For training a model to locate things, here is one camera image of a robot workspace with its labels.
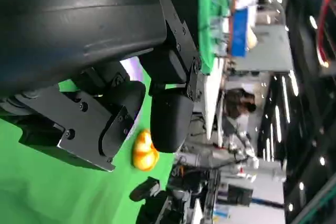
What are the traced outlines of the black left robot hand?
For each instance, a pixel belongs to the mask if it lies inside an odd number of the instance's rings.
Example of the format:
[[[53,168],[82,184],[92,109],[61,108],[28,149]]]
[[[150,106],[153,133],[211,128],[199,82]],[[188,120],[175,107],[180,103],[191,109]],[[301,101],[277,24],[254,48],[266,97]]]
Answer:
[[[184,143],[201,59],[198,0],[1,0],[1,118],[75,166],[112,160],[152,98],[156,150]]]

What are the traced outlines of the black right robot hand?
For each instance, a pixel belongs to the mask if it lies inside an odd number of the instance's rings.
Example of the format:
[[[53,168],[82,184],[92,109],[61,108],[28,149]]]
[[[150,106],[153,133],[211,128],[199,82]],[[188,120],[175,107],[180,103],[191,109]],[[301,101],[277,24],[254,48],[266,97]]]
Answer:
[[[184,222],[182,196],[176,190],[163,190],[158,179],[148,177],[131,191],[129,198],[133,202],[144,200],[136,224]]]

